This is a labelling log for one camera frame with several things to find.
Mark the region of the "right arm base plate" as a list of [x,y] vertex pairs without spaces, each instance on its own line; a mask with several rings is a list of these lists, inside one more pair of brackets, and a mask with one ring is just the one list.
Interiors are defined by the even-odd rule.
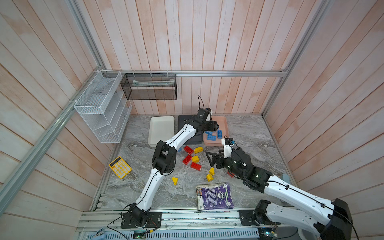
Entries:
[[275,225],[275,222],[272,222],[267,217],[267,212],[265,210],[239,210],[240,221],[242,226],[257,226],[261,225]]

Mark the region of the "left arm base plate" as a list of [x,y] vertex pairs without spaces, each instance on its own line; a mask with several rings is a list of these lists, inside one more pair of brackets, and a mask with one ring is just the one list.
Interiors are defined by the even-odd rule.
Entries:
[[162,212],[124,213],[122,217],[122,229],[154,228],[161,226]]

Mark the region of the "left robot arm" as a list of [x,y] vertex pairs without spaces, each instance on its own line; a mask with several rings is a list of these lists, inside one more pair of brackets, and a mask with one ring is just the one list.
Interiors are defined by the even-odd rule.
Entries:
[[219,128],[217,121],[212,120],[210,108],[200,108],[185,121],[184,126],[167,141],[159,141],[152,157],[150,177],[139,198],[129,205],[129,210],[122,214],[125,223],[135,227],[146,224],[154,197],[164,177],[170,175],[176,165],[177,151],[192,137],[205,131],[214,132]]

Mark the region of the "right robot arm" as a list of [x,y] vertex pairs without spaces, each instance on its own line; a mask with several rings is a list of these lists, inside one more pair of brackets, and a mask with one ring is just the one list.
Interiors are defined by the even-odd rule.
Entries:
[[340,199],[333,201],[309,194],[256,167],[241,148],[225,146],[218,153],[208,152],[211,167],[225,168],[242,180],[251,190],[276,197],[289,205],[282,207],[267,200],[259,201],[253,210],[254,225],[286,224],[312,232],[322,240],[349,240],[355,232],[348,204]]

